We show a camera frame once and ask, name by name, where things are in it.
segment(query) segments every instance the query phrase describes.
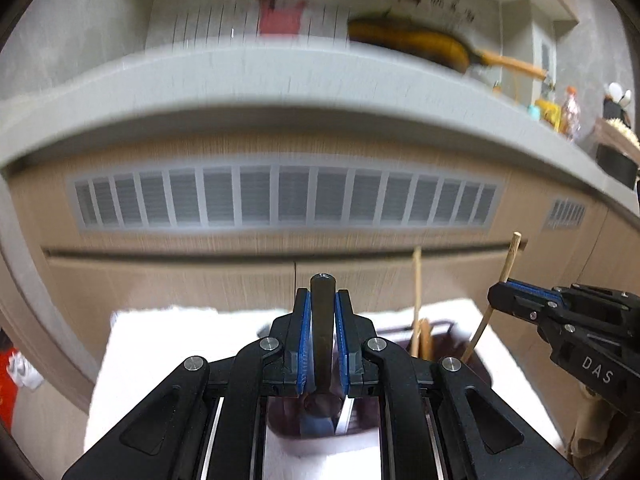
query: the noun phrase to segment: white plastic bag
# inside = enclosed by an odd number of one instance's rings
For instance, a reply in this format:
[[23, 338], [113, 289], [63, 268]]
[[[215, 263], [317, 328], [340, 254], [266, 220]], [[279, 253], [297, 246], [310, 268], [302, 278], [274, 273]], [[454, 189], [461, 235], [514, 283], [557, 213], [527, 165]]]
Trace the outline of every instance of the white plastic bag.
[[44, 381], [39, 371], [27, 361], [21, 352], [9, 356], [9, 365], [6, 371], [19, 388], [26, 386], [30, 390], [35, 390]]

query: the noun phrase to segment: red object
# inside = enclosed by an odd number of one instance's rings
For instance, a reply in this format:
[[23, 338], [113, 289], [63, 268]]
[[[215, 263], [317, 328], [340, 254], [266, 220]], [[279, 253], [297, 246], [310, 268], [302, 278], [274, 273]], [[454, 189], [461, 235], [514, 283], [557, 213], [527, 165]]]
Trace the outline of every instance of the red object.
[[0, 353], [0, 419], [4, 426], [11, 431], [11, 423], [14, 418], [15, 397], [18, 394], [18, 386], [6, 371], [9, 365], [9, 356], [17, 352], [11, 348], [7, 352]]
[[260, 4], [260, 34], [287, 34], [296, 36], [300, 33], [300, 20], [306, 2], [300, 1], [295, 6], [285, 9], [271, 9], [268, 1]]

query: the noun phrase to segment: floor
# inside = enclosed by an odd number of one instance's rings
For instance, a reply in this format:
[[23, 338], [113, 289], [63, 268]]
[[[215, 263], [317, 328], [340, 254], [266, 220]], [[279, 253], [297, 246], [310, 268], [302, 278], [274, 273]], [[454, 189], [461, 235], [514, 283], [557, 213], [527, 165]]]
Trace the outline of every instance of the floor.
[[60, 480], [82, 455], [87, 415], [46, 381], [35, 391], [21, 388], [12, 435], [44, 480]]

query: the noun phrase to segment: pink dress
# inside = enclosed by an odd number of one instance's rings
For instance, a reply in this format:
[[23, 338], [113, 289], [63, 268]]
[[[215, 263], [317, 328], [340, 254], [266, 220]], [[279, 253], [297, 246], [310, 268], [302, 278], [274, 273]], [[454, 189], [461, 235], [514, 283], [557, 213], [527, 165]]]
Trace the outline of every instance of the pink dress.
[[258, 31], [263, 34], [289, 34], [296, 36], [300, 33], [300, 21], [306, 2], [299, 1], [293, 7], [271, 9], [270, 3], [263, 0], [260, 3], [260, 22]]

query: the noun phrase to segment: ventilation grille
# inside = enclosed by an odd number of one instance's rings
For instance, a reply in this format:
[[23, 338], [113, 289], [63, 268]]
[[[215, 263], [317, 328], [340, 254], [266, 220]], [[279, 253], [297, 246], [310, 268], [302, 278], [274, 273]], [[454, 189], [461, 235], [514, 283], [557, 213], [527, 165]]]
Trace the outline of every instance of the ventilation grille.
[[567, 199], [557, 199], [546, 219], [547, 229], [577, 228], [582, 223], [585, 206]]
[[89, 176], [73, 181], [71, 195], [79, 226], [100, 230], [486, 227], [500, 184], [441, 168], [247, 163]]

